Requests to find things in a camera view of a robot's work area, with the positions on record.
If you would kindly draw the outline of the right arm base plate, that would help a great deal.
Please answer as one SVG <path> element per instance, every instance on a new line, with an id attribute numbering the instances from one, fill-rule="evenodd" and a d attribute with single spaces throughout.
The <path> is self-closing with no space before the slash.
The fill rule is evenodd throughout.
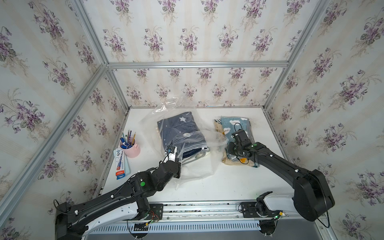
<path id="1" fill-rule="evenodd" d="M 283 211 L 270 210 L 262 202 L 241 202 L 238 206 L 238 211 L 243 214 L 244 218 L 271 218 L 278 220 L 286 216 Z"/>

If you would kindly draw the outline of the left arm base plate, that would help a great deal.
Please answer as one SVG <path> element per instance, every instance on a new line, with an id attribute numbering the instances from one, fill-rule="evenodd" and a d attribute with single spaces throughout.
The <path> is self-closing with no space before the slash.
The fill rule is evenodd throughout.
<path id="1" fill-rule="evenodd" d="M 146 220 L 146 221 L 159 221 L 163 218 L 164 204 L 149 204 L 148 209 L 139 211 L 138 214 L 133 218 L 125 218 L 125 220 Z"/>

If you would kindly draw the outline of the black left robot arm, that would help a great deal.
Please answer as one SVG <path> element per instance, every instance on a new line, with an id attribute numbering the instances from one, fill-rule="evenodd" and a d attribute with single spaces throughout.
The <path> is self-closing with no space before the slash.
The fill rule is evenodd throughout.
<path id="1" fill-rule="evenodd" d="M 148 198 L 181 175 L 181 163 L 160 162 L 157 168 L 132 175 L 116 189 L 90 201 L 71 205 L 54 201 L 55 239 L 81 240 L 91 232 L 121 220 L 142 220 L 150 212 Z"/>

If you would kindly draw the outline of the clear plastic vacuum bag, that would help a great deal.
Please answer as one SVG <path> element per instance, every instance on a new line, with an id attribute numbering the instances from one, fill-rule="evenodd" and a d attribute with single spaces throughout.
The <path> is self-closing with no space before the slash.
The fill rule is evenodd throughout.
<path id="1" fill-rule="evenodd" d="M 184 97 L 166 99 L 146 114 L 139 125 L 161 161 L 174 159 L 180 163 L 181 175 L 172 180 L 176 189 L 212 176 L 229 142 L 215 130 L 212 120 L 199 114 Z"/>

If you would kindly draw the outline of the beige floral fleece blanket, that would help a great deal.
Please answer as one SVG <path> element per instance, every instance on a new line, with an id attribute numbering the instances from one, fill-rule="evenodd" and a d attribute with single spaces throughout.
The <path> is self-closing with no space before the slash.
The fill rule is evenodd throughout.
<path id="1" fill-rule="evenodd" d="M 224 131 L 224 128 L 223 128 L 223 125 L 222 125 L 222 122 L 220 119 L 214 119 L 214 126 L 215 126 L 216 132 L 219 132 L 219 133 L 225 135 L 225 131 Z M 255 167 L 255 164 L 252 161 L 249 161 L 245 158 L 242 158 L 240 160 L 238 160 L 237 158 L 234 158 L 234 159 L 228 158 L 226 150 L 223 151 L 222 163 L 225 165 L 228 165 L 228 166 L 242 166 L 242 165 L 244 165 L 244 166 L 248 166 L 251 168 Z"/>

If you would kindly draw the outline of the blue bear pattern blanket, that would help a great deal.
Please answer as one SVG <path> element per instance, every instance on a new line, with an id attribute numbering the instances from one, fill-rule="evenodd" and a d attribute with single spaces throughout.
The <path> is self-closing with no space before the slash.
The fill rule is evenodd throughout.
<path id="1" fill-rule="evenodd" d="M 225 136 L 228 138 L 229 142 L 234 142 L 232 134 L 237 132 L 238 130 L 244 130 L 246 134 L 248 135 L 249 139 L 251 140 L 252 144 L 254 143 L 253 135 L 252 135 L 252 127 L 250 120 L 248 118 L 244 117 L 221 117 L 220 118 L 224 131 Z M 242 158 L 238 158 L 236 156 L 228 154 L 228 158 L 234 159 L 237 158 L 238 160 Z"/>

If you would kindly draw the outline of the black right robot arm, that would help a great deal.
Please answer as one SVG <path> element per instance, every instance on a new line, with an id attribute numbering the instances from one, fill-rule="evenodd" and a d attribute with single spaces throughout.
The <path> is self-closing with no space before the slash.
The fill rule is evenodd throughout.
<path id="1" fill-rule="evenodd" d="M 334 197 L 322 172 L 298 167 L 262 143 L 252 143 L 244 130 L 238 130 L 232 137 L 235 141 L 227 147 L 229 154 L 262 165 L 286 181 L 294 190 L 292 200 L 287 203 L 301 217 L 313 222 L 335 206 Z"/>

